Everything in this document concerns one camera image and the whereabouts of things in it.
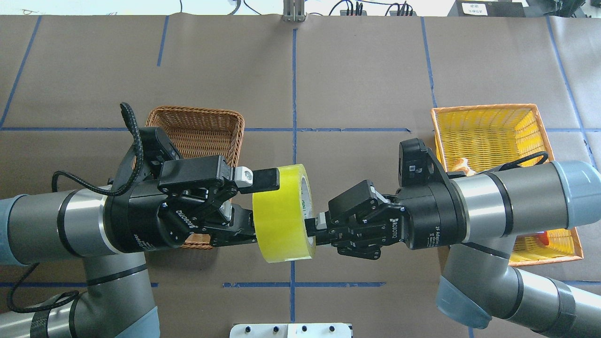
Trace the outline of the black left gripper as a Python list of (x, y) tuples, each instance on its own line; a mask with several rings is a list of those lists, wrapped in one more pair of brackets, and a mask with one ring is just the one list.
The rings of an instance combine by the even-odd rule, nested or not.
[(159, 179), (107, 199), (105, 229), (124, 253), (178, 248), (192, 234), (209, 235), (214, 247), (256, 243), (253, 212), (231, 199), (279, 188), (277, 168), (234, 168), (221, 155), (168, 161)]

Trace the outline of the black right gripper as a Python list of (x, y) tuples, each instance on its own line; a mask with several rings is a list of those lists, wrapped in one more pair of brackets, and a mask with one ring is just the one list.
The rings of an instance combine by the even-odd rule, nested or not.
[(467, 221), (457, 190), (433, 182), (379, 194), (369, 180), (359, 182), (328, 203), (328, 211), (304, 220), (316, 246), (331, 245), (341, 255), (377, 260), (383, 246), (409, 249), (458, 244)]

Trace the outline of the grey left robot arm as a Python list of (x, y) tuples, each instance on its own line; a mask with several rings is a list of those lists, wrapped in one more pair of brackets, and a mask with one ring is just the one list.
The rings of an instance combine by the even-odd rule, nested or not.
[(223, 157), (126, 158), (112, 184), (17, 195), (1, 201), (1, 265), (26, 276), (43, 263), (77, 262), (84, 278), (33, 305), (16, 289), (1, 315), (3, 338), (158, 338), (160, 315), (148, 252), (175, 249), (193, 234), (215, 246), (257, 240), (238, 194), (276, 191), (279, 169), (229, 166)]

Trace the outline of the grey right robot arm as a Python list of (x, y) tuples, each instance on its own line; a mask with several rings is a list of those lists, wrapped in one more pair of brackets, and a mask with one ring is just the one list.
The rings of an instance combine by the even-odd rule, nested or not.
[(449, 246), (438, 310), (485, 329), (493, 317), (550, 338), (598, 338), (600, 297), (509, 265), (518, 237), (600, 220), (600, 174), (580, 161), (450, 178), (438, 163), (405, 165), (396, 195), (362, 181), (305, 221), (318, 245), (375, 260), (383, 246)]

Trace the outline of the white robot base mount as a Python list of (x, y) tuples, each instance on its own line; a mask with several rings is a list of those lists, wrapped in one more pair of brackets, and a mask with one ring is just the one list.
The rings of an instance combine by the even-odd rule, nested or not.
[(230, 338), (352, 338), (349, 323), (241, 323)]

